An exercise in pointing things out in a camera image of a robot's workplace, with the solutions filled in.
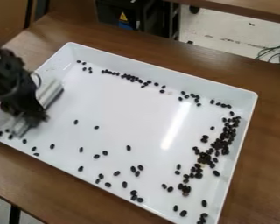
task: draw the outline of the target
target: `coffee bean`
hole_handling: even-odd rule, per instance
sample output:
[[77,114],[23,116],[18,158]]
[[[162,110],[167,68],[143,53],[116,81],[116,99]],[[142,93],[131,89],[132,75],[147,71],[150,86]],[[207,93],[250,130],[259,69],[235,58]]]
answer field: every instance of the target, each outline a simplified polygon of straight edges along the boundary
[[213,171],[213,175],[215,175],[216,177],[219,177],[220,173],[218,171]]
[[200,215],[200,217],[204,217],[204,218],[206,218],[207,216],[208,216],[207,213],[202,213],[202,214]]
[[127,183],[126,181],[123,181],[123,182],[122,182],[122,187],[123,187],[123,188],[127,188],[127,187],[128,187],[128,183]]
[[136,190],[133,190],[130,192],[130,195],[136,195],[137,194],[137,191]]
[[173,211],[174,212],[177,212],[179,210],[179,207],[177,206],[177,205],[175,205],[174,207],[173,207]]
[[183,210],[183,211],[180,212],[179,215],[180,215],[181,217],[185,217],[186,214],[187,214],[187,211],[186,211],[186,210]]
[[140,164],[140,165],[138,166],[138,169],[139,169],[140,171],[142,171],[142,170],[144,170],[144,167]]
[[130,170],[131,170],[132,172],[136,172],[136,171],[137,171],[137,170],[136,170],[136,167],[135,167],[134,165],[130,167]]
[[137,200],[137,198],[138,198],[138,197],[137,197],[136,195],[133,195],[133,196],[131,196],[130,199],[131,199],[131,200]]
[[144,199],[143,198],[137,198],[136,201],[139,202],[139,203],[143,203]]
[[207,207],[207,201],[203,199],[203,200],[201,201],[201,205],[202,205],[203,207]]
[[170,187],[167,188],[167,192],[170,193],[170,192],[172,192],[172,191],[173,191],[173,186],[170,186]]
[[119,174],[120,174],[120,172],[116,171],[113,175],[117,177]]
[[106,183],[105,183],[105,186],[106,186],[106,187],[111,187],[112,185],[111,185],[109,182],[106,182]]

